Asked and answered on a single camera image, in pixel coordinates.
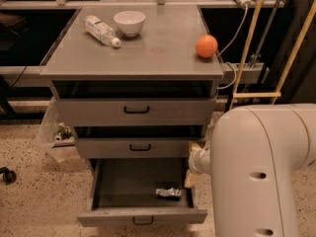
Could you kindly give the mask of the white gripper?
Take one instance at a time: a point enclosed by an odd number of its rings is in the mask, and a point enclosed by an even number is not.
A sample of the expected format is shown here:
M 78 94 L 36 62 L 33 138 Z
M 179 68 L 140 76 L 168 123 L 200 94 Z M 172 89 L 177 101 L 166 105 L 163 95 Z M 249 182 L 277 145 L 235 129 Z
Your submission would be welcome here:
M 201 149 L 196 142 L 190 142 L 190 157 L 189 167 L 187 171 L 184 187 L 186 189 L 192 188 L 199 180 L 200 174 L 210 174 L 210 150 Z

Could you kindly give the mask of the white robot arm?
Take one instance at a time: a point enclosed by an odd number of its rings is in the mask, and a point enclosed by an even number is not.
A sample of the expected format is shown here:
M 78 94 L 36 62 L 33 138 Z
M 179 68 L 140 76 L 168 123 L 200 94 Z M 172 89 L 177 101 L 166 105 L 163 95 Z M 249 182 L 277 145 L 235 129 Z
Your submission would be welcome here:
M 316 163 L 316 105 L 235 108 L 192 142 L 185 186 L 211 177 L 216 237 L 300 237 L 291 173 Z

